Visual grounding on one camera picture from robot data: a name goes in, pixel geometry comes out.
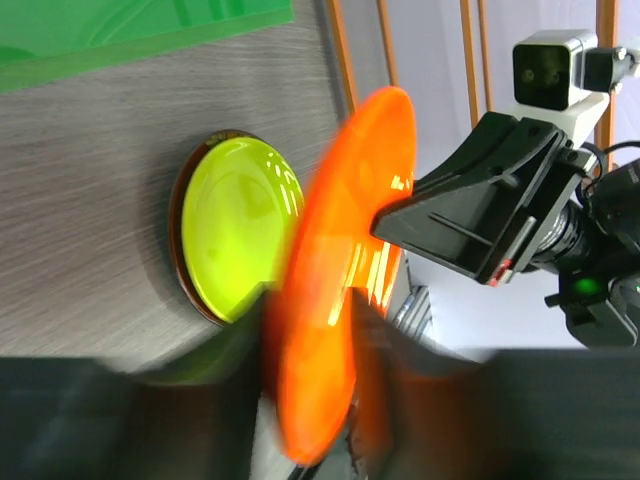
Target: yellow-green plate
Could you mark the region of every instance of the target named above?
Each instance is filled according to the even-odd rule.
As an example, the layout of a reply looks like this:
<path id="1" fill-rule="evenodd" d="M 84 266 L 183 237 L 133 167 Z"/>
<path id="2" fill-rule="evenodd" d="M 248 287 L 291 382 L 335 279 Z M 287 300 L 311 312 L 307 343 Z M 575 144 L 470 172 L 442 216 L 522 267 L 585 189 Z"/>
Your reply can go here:
<path id="1" fill-rule="evenodd" d="M 275 280 L 302 206 L 293 170 L 260 140 L 226 140 L 202 159 L 184 199 L 182 249 L 198 294 L 221 320 L 232 322 L 257 284 Z"/>

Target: green tray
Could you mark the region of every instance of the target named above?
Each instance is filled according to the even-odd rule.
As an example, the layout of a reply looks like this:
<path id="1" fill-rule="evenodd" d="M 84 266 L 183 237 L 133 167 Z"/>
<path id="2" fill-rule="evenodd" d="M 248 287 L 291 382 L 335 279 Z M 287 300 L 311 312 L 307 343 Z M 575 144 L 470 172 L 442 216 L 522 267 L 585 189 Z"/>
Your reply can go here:
<path id="1" fill-rule="evenodd" d="M 292 20 L 291 0 L 0 0 L 0 93 Z"/>

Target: wooden strip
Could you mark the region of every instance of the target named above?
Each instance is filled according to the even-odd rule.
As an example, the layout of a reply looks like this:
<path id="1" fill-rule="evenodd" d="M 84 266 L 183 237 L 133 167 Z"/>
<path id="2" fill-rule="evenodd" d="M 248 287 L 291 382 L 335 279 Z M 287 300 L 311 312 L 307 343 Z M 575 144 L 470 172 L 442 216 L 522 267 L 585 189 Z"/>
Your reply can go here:
<path id="1" fill-rule="evenodd" d="M 358 89 L 356 87 L 356 77 L 353 73 L 353 62 L 351 61 L 351 50 L 347 39 L 347 30 L 344 26 L 341 0 L 328 0 L 329 15 L 335 39 L 338 62 L 344 82 L 345 96 L 349 112 L 355 112 L 358 107 Z"/>
<path id="2" fill-rule="evenodd" d="M 462 20 L 462 42 L 464 45 L 464 65 L 467 70 L 467 91 L 469 93 L 469 112 L 471 127 L 480 120 L 478 88 L 476 81 L 475 54 L 473 50 L 473 25 L 471 20 L 471 0 L 460 0 L 460 19 Z"/>
<path id="3" fill-rule="evenodd" d="M 393 49 L 393 37 L 391 34 L 391 22 L 389 21 L 389 9 L 387 8 L 387 0 L 378 0 L 378 15 L 380 16 L 380 28 L 382 28 L 384 52 L 387 56 L 389 81 L 391 85 L 398 85 L 398 68 L 396 65 L 396 56 Z"/>
<path id="4" fill-rule="evenodd" d="M 491 65 L 489 64 L 489 26 L 487 25 L 487 5 L 485 0 L 478 0 L 478 17 L 480 20 L 480 48 L 482 50 L 484 101 L 487 112 L 492 112 L 493 90 L 491 87 Z"/>
<path id="5" fill-rule="evenodd" d="M 601 47 L 615 47 L 618 42 L 618 0 L 598 0 L 596 15 L 598 43 Z M 607 148 L 614 143 L 615 95 L 611 95 L 611 103 L 596 126 L 595 141 L 600 148 Z M 611 171 L 613 155 L 608 157 L 607 168 Z"/>

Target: green indicator light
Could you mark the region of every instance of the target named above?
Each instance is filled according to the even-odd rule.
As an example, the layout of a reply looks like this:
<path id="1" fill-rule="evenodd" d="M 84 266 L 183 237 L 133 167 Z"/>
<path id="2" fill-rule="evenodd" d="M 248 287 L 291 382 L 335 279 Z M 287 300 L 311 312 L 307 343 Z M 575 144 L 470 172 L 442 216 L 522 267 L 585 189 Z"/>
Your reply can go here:
<path id="1" fill-rule="evenodd" d="M 573 289 L 580 295 L 595 295 L 603 290 L 602 284 L 593 278 L 583 278 L 578 280 L 573 284 Z"/>

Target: table surface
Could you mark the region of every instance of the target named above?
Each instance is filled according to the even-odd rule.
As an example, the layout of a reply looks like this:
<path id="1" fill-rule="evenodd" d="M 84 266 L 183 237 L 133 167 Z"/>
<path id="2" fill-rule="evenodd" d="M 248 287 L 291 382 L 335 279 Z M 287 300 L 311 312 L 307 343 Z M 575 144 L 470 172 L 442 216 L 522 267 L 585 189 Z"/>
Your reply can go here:
<path id="1" fill-rule="evenodd" d="M 169 193 L 212 131 L 274 145 L 304 185 L 338 126 L 321 2 L 294 24 L 0 96 L 0 354 L 135 368 L 215 328 L 167 257 Z M 285 478 L 262 415 L 255 477 Z"/>

